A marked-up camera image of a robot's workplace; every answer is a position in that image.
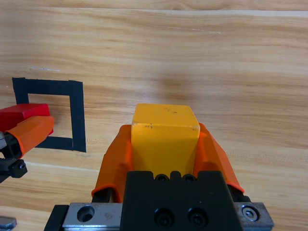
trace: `red block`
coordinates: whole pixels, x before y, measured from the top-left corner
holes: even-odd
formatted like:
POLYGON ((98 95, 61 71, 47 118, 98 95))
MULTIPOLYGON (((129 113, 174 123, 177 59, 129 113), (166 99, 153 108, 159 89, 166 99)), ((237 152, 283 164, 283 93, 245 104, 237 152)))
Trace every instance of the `red block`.
POLYGON ((5 132, 32 116, 50 116, 46 103, 22 103, 0 109, 0 131, 5 132))

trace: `wooden block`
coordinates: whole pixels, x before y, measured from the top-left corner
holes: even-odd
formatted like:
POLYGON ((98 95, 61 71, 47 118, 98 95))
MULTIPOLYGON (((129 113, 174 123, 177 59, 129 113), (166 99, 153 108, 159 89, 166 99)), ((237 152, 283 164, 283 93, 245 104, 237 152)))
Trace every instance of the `wooden block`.
POLYGON ((134 170, 192 173, 200 126, 189 106, 140 103, 132 122, 134 170))

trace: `silver metal plate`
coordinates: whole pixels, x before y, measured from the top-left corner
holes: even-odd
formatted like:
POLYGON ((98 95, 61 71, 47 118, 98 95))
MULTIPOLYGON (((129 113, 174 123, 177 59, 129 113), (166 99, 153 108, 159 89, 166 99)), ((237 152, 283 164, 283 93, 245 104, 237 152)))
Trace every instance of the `silver metal plate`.
MULTIPOLYGON (((263 203, 234 203, 244 231, 271 231, 274 223, 263 203)), ((119 231, 122 204, 71 203, 64 231, 119 231)))
POLYGON ((16 225, 16 218, 0 217, 0 231, 12 231, 16 225))
POLYGON ((234 205, 244 231, 271 231, 274 227, 274 222, 263 203, 246 202, 234 205))
POLYGON ((62 227, 64 231, 118 231, 121 213, 120 203, 71 203, 62 227))

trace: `screw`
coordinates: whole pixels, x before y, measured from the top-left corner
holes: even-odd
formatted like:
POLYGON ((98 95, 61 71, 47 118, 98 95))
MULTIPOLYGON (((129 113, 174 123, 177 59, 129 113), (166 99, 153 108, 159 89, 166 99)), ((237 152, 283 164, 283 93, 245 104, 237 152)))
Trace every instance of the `screw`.
POLYGON ((169 178, 165 174, 159 174, 155 177, 155 179, 159 182, 166 182, 169 180, 169 178))
POLYGON ((25 164, 25 163, 21 163, 21 164, 19 165, 19 169, 25 169, 25 167, 26 167, 26 164, 25 164))
POLYGON ((155 211, 154 221, 158 227, 169 228, 174 223, 174 215, 170 209, 160 208, 155 211))
POLYGON ((186 181, 186 182, 194 182, 196 181, 196 177, 194 177, 194 175, 192 174, 186 174, 183 176, 183 179, 186 181))
POLYGON ((259 219, 259 216, 257 214, 257 211, 255 208, 252 207, 244 207, 242 209, 242 213, 244 217, 250 221, 257 221, 259 219))
POLYGON ((208 224, 208 217, 204 210, 191 208, 188 211, 188 220, 197 227, 203 228, 208 224))

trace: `bolt hole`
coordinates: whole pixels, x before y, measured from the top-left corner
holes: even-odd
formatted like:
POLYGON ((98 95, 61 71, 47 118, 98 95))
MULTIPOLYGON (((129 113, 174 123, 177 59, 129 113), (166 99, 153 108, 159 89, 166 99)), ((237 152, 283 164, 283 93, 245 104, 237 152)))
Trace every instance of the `bolt hole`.
POLYGON ((80 222, 87 222, 92 219, 94 216, 94 208, 90 205, 82 207, 78 212, 77 212, 77 219, 80 222))
POLYGON ((169 228, 174 223, 174 215, 170 209, 159 208, 155 211, 154 220, 158 227, 169 228))
POLYGON ((208 224, 206 212, 201 208, 190 208, 188 210, 188 220, 196 227, 203 228, 208 224))
POLYGON ((158 180, 160 182, 166 182, 169 180, 169 178, 165 174, 159 174, 156 176, 155 180, 158 180))
POLYGON ((196 181, 196 177, 194 177, 194 175, 192 174, 186 174, 183 176, 183 178, 185 179, 186 182, 194 182, 196 181))

